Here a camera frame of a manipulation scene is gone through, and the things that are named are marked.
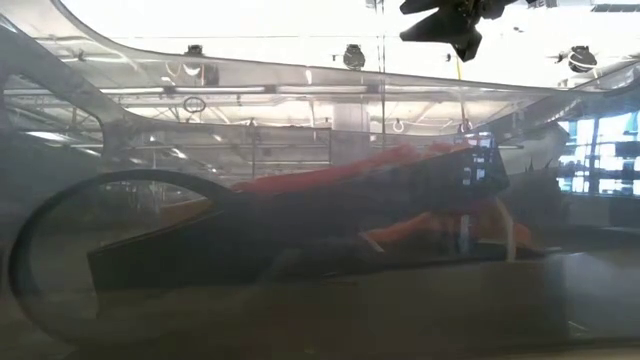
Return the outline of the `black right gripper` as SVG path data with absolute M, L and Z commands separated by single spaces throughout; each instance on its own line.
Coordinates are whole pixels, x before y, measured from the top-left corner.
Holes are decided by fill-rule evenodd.
M 476 29 L 480 19 L 500 18 L 505 8 L 517 0 L 404 0 L 399 6 L 403 15 L 438 9 L 402 31 L 404 42 L 446 43 L 452 46 L 462 62 L 473 60 L 479 50 L 482 35 Z

